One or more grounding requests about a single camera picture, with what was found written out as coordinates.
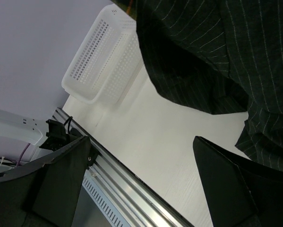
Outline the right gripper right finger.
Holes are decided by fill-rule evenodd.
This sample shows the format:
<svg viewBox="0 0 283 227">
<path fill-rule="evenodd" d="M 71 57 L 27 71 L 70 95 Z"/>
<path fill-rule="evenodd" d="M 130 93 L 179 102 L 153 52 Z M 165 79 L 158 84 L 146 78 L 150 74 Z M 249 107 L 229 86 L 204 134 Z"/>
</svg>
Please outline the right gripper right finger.
<svg viewBox="0 0 283 227">
<path fill-rule="evenodd" d="M 193 151 L 215 227 L 283 227 L 283 172 L 196 136 Z"/>
</svg>

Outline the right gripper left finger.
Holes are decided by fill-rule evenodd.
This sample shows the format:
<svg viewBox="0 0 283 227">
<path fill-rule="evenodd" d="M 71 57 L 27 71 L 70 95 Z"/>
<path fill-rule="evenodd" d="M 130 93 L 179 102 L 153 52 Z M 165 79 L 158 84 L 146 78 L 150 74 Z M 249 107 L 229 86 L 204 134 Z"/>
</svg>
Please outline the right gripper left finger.
<svg viewBox="0 0 283 227">
<path fill-rule="evenodd" d="M 90 139 L 80 137 L 32 162 L 0 173 L 0 227 L 72 225 Z"/>
</svg>

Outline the yellow plaid shirt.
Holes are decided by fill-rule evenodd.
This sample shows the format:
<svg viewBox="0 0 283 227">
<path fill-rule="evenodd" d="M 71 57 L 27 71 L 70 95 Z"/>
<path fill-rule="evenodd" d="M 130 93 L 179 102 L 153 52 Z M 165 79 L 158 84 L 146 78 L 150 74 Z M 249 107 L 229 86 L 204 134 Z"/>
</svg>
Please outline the yellow plaid shirt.
<svg viewBox="0 0 283 227">
<path fill-rule="evenodd" d="M 136 10 L 136 1 L 135 0 L 113 0 L 114 4 L 116 4 L 120 9 L 122 9 L 127 15 L 129 15 L 132 19 L 136 20 L 137 18 L 137 10 Z"/>
</svg>

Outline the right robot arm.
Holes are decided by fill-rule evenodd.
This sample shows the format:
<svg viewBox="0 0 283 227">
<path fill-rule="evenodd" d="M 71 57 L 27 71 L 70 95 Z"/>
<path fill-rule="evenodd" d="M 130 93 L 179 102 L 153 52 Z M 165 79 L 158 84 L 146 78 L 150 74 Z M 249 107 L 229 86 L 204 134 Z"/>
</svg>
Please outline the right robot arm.
<svg viewBox="0 0 283 227">
<path fill-rule="evenodd" d="M 189 227 L 98 141 L 57 109 L 60 121 L 0 110 L 0 136 L 50 150 L 29 163 L 0 158 L 0 227 L 69 227 L 81 190 L 113 227 Z M 215 227 L 283 227 L 283 172 L 203 137 L 193 150 Z"/>
</svg>

